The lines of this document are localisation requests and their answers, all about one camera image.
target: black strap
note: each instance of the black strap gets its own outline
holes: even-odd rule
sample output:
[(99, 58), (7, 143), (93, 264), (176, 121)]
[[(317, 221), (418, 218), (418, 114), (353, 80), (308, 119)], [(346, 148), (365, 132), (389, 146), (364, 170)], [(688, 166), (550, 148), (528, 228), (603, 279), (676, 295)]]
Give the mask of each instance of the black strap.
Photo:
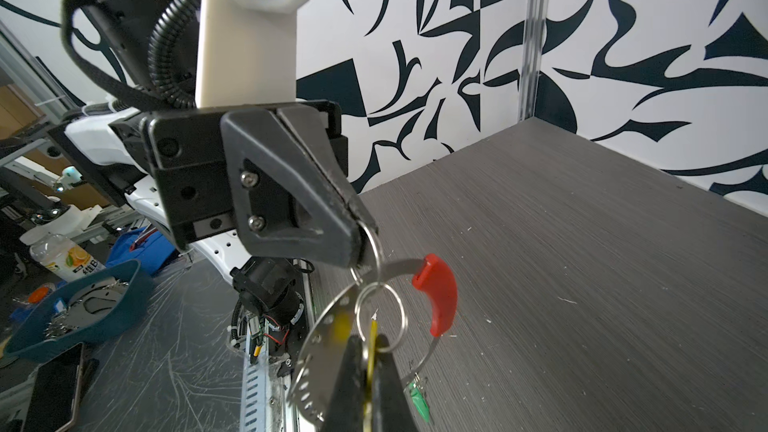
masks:
[(74, 33), (72, 17), (78, 9), (84, 6), (99, 6), (99, 3), (96, 0), (62, 0), (62, 44), (69, 58), (93, 83), (127, 105), (145, 112), (170, 109), (170, 105), (165, 101), (116, 80), (77, 53), (72, 45), (72, 34)]

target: green plastic piece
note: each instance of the green plastic piece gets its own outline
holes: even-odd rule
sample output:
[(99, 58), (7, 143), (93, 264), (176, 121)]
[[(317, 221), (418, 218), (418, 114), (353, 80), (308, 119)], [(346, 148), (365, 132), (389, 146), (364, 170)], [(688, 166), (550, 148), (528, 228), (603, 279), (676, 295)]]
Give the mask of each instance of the green plastic piece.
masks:
[(427, 401), (424, 400), (422, 392), (413, 382), (408, 384), (408, 392), (411, 394), (411, 401), (413, 402), (413, 405), (416, 406), (418, 415), (422, 416), (424, 421), (429, 424), (429, 406), (427, 405)]

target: wood grain surface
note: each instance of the wood grain surface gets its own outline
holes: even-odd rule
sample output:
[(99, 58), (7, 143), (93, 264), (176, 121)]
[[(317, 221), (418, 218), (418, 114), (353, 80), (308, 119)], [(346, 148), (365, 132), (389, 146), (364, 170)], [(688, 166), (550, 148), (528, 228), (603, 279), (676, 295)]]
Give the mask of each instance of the wood grain surface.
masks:
[[(362, 197), (389, 260), (456, 274), (422, 430), (768, 430), (768, 219), (536, 119)], [(396, 288), (404, 370), (431, 315)]]

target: orange round object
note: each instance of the orange round object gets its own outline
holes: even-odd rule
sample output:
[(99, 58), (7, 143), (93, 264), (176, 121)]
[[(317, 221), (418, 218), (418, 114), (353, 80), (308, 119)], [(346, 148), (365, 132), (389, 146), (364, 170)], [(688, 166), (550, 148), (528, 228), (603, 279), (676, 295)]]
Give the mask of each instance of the orange round object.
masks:
[(35, 290), (33, 293), (29, 295), (29, 298), (27, 298), (27, 302), (30, 304), (36, 304), (43, 300), (46, 295), (51, 293), (51, 289), (48, 288), (47, 285), (43, 285), (41, 287), (38, 287), (37, 290)]

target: bottle label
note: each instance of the bottle label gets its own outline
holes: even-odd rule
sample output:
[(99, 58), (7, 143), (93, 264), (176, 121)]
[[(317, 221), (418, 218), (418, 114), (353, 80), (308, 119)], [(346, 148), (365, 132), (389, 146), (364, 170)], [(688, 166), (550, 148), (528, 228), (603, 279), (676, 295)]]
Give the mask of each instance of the bottle label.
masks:
[(69, 270), (75, 274), (88, 275), (91, 272), (100, 271), (104, 266), (91, 254), (87, 253), (79, 245), (70, 248), (66, 254), (56, 257), (53, 262), (45, 266), (49, 271), (56, 273), (61, 270)]

